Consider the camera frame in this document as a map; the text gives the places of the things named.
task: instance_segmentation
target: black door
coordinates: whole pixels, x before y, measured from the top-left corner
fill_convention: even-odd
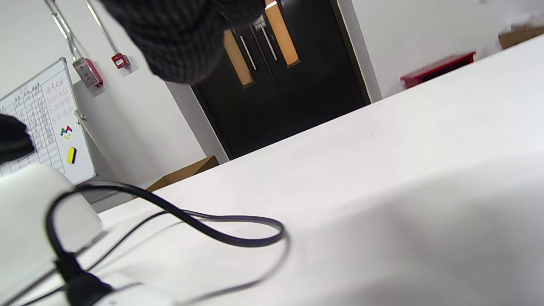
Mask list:
[[[255,36],[265,46],[263,53],[288,110],[293,132],[302,132],[370,104],[362,76],[348,53],[344,40],[347,34],[341,31],[337,8],[330,0],[273,1],[267,8],[263,15],[267,26],[254,27]],[[281,12],[300,59],[294,63],[286,62],[271,26],[276,16],[270,11],[274,9]]]
[[[335,0],[267,3],[264,23],[233,31],[251,82],[237,77],[225,52],[193,86],[231,159],[370,104]]]
[[[193,86],[230,159],[290,136],[287,128],[276,124],[286,110],[277,103],[280,96],[251,29],[234,29],[232,35],[253,81],[247,85],[241,84],[227,51],[224,50],[216,70],[204,81]]]

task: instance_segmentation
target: yellow magnet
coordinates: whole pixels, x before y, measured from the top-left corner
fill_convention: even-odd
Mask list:
[[[76,148],[69,148],[68,149],[68,163],[73,164],[76,161]]]

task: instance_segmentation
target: door window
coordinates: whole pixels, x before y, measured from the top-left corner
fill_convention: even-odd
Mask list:
[[[253,76],[249,71],[248,65],[245,62],[244,56],[236,43],[236,39],[231,30],[225,31],[225,50],[227,51],[228,58],[230,58],[234,70],[240,79],[242,86],[253,83]]]
[[[276,36],[277,44],[280,45],[281,53],[287,65],[293,65],[299,61],[299,55],[296,52],[291,35],[289,35],[289,30],[287,30],[287,26],[281,15],[280,6],[276,0],[266,0],[266,4],[265,12],[272,31],[274,31],[274,35]]]

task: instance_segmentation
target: black fabric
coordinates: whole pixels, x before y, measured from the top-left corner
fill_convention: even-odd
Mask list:
[[[144,54],[151,71],[194,84],[217,65],[224,31],[250,24],[264,0],[102,0]]]
[[[0,164],[34,152],[34,145],[24,123],[0,114]]]

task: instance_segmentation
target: table surface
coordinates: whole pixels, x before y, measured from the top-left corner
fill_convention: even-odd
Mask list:
[[[544,258],[539,238],[504,229],[544,232],[531,187],[544,177],[543,51],[544,38],[532,40],[157,191],[188,210],[276,218],[292,237],[271,279],[200,304],[542,303],[531,285],[544,282],[544,265],[534,265]],[[520,188],[531,196],[519,197]],[[505,200],[513,197],[515,212]],[[82,261],[155,211],[136,199],[100,214],[113,230]],[[182,304],[258,278],[286,247],[230,247],[175,224],[152,221],[97,274],[122,273]],[[244,237],[271,232],[212,226]],[[40,303],[57,304],[60,296]]]

